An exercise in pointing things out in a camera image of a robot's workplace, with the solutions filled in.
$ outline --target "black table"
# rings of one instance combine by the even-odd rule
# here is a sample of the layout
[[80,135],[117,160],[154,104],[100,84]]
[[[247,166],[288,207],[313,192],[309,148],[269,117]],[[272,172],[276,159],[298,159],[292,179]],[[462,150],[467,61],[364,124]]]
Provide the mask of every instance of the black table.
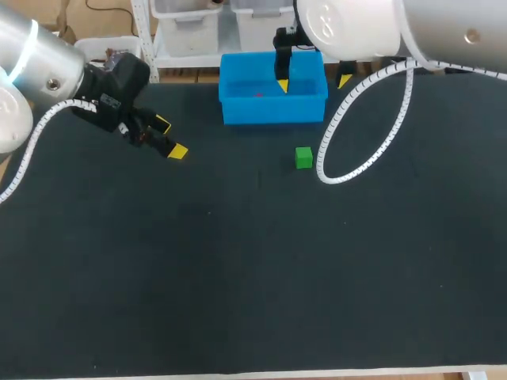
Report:
[[[403,87],[357,102],[328,174],[383,141]],[[58,115],[0,207],[0,378],[507,363],[506,90],[416,78],[392,147],[337,187],[294,169],[322,125],[224,127],[215,85],[143,96],[183,162]]]

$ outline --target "white cable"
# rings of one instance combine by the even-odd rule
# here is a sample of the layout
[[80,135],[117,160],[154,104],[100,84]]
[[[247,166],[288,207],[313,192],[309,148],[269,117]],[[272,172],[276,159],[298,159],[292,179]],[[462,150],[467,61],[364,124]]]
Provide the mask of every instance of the white cable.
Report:
[[402,40],[405,42],[410,55],[428,71],[441,70],[442,67],[435,66],[435,61],[428,61],[425,55],[422,54],[422,51],[419,50],[419,45],[417,45],[417,42],[415,41],[412,30],[410,29],[409,21],[406,18],[405,1],[395,0],[393,5],[395,6],[396,21],[399,31],[402,34]]
[[25,176],[26,170],[29,168],[30,160],[32,159],[33,151],[35,150],[35,146],[37,141],[39,140],[40,134],[42,130],[48,125],[49,120],[56,115],[58,112],[62,111],[65,108],[69,107],[77,107],[82,108],[86,111],[97,112],[97,108],[94,104],[88,103],[86,101],[78,101],[78,100],[68,100],[62,101],[57,105],[54,105],[47,111],[42,119],[40,119],[39,123],[36,125],[33,130],[32,136],[30,137],[29,144],[26,147],[25,155],[23,156],[23,160],[19,165],[19,169],[17,170],[16,176],[10,183],[9,187],[0,194],[0,204],[4,203],[13,193],[16,191],[17,187],[23,180]]
[[[458,70],[465,70],[470,71],[472,73],[477,74],[483,74],[490,77],[498,78],[501,80],[507,80],[507,77],[500,74],[495,73],[493,71],[488,71],[484,69],[478,69],[478,68],[472,68],[467,66],[460,66],[460,65],[453,65],[450,63],[443,63],[443,62],[435,62],[432,61],[431,64],[436,65],[438,67],[448,67],[452,69],[458,69]],[[399,131],[399,128],[403,124],[403,120],[405,119],[406,112],[408,110],[409,104],[410,104],[410,98],[412,96],[412,87],[414,85],[414,69],[420,68],[421,64],[413,59],[409,59],[405,62],[396,63],[394,65],[391,65],[389,67],[386,67],[385,69],[382,69],[381,71],[377,71],[376,73],[372,74],[368,78],[364,79],[355,89],[351,91],[351,93],[343,100],[340,107],[336,111],[336,114],[334,115],[333,119],[330,122],[329,127],[326,129],[326,133],[324,134],[324,137],[322,138],[322,141],[320,143],[320,147],[318,149],[318,156],[317,156],[317,175],[318,178],[324,182],[325,184],[342,184],[344,182],[350,181],[353,178],[361,175],[365,170],[367,170],[370,166],[372,166],[379,158],[384,154],[384,152],[387,150],[387,148],[390,146],[390,144],[395,139],[396,134]],[[352,172],[345,174],[344,176],[337,177],[337,178],[329,178],[324,173],[324,163],[326,160],[326,152],[327,148],[329,147],[329,144],[331,142],[331,139],[333,138],[334,132],[337,130],[338,125],[343,119],[344,114],[349,110],[350,106],[356,99],[369,87],[373,86],[374,84],[382,81],[385,78],[390,77],[391,75],[402,73],[403,71],[407,71],[406,73],[406,88],[405,88],[405,95],[403,97],[402,107],[400,108],[398,117],[396,118],[395,125],[392,127],[391,132],[385,139],[385,141],[382,143],[380,148],[359,168],[353,170]]]

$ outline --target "plastic bin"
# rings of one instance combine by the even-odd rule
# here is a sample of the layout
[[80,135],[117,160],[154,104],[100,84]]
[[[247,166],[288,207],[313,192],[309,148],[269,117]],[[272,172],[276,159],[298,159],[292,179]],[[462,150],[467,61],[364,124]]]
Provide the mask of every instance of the plastic bin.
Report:
[[288,93],[275,78],[275,52],[224,55],[219,99],[225,124],[312,123],[324,120],[328,96],[322,54],[292,55]]
[[221,11],[211,0],[151,0],[151,12],[173,57],[217,53]]
[[[136,36],[85,38],[75,43],[75,47],[85,53],[86,61],[106,60],[106,51],[128,51],[137,58],[141,58],[141,39]],[[103,67],[104,63],[93,63]]]
[[243,51],[272,51],[276,30],[294,25],[293,0],[231,0]]

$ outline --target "green block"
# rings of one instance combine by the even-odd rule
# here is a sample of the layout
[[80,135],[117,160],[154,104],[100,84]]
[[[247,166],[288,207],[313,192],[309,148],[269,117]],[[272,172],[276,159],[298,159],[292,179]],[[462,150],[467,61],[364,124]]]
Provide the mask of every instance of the green block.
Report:
[[295,149],[295,167],[297,169],[311,169],[313,165],[314,155],[309,146]]

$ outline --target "blue bin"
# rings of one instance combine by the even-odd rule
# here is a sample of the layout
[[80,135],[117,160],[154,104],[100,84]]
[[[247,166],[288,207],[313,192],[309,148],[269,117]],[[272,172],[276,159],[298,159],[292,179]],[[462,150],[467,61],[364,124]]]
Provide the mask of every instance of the blue bin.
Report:
[[328,96],[322,54],[292,55],[288,93],[275,78],[275,52],[229,54],[220,65],[219,98],[225,124],[315,123]]

